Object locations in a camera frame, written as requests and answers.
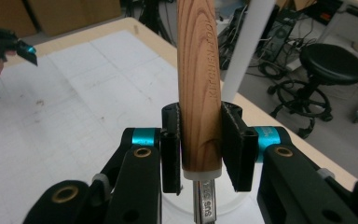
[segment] cardboard box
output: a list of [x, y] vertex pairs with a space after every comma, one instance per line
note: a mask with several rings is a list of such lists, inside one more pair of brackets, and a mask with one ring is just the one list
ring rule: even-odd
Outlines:
[[41, 30], [59, 35], [121, 14], [119, 0], [26, 0]]
[[37, 33], [21, 0], [0, 0], [0, 28], [12, 30], [18, 37]]

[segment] wooden handle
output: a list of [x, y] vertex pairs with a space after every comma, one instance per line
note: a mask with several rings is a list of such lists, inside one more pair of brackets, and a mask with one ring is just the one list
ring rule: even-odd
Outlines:
[[221, 93], [213, 0], [178, 0], [183, 169], [221, 169]]

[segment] stool seat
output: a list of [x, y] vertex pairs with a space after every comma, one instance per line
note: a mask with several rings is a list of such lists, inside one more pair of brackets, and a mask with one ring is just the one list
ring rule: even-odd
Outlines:
[[358, 58], [334, 45], [313, 44], [300, 53], [303, 67], [327, 85], [351, 85], [358, 82]]

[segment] white desk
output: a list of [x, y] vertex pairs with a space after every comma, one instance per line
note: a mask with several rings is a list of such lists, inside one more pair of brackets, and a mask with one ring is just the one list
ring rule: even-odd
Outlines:
[[[0, 77], [0, 223], [22, 223], [42, 193], [58, 182], [90, 183], [126, 127], [160, 127], [160, 109], [178, 101], [176, 49], [134, 19], [36, 48], [38, 67], [10, 58]], [[280, 125], [238, 94], [234, 103], [244, 109], [249, 126]], [[353, 187], [355, 177], [290, 134], [345, 188]], [[243, 217], [263, 222], [255, 201], [258, 178], [241, 209], [218, 217], [218, 223]], [[164, 202], [162, 221], [190, 223], [192, 216]]]

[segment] desk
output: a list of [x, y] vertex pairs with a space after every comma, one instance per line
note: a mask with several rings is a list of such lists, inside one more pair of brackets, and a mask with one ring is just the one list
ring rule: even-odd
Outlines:
[[[123, 38], [142, 48], [122, 51]], [[0, 223], [22, 223], [41, 194], [58, 182], [90, 183], [116, 150], [124, 128], [159, 127], [159, 110], [178, 100], [176, 49], [134, 19], [35, 47], [37, 68], [10, 58], [0, 77]], [[129, 55], [138, 63], [115, 63]], [[234, 104], [244, 109], [249, 126], [281, 125], [238, 94]], [[299, 149], [352, 189], [355, 177], [290, 134]], [[255, 194], [256, 188], [243, 210], [217, 223], [234, 223], [232, 218], [246, 214], [250, 223], [262, 223]], [[191, 220], [163, 201], [163, 223]]]

